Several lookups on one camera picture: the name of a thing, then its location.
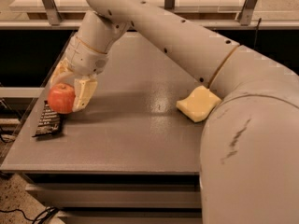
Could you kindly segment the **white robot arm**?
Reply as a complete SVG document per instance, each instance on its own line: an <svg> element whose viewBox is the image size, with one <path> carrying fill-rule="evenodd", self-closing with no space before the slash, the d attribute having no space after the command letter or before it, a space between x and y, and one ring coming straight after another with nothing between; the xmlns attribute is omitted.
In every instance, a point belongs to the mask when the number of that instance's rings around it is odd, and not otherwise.
<svg viewBox="0 0 299 224"><path fill-rule="evenodd" d="M86 0L52 84L59 113L86 107L113 43L135 28L221 98L206 98L200 146L204 224L299 224L299 78L286 66L144 0Z"/></svg>

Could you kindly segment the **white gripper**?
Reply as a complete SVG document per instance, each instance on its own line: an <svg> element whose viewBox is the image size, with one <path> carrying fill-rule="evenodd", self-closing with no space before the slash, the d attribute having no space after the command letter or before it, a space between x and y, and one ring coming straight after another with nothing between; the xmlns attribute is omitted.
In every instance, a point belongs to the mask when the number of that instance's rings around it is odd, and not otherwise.
<svg viewBox="0 0 299 224"><path fill-rule="evenodd" d="M107 61L108 55L106 53L98 52L74 35L67 45L65 58L58 62L50 77L50 87L71 81L75 74L81 76L98 75L105 69ZM78 112L87 106L93 97L97 84L96 77L79 77L74 80L73 112Z"/></svg>

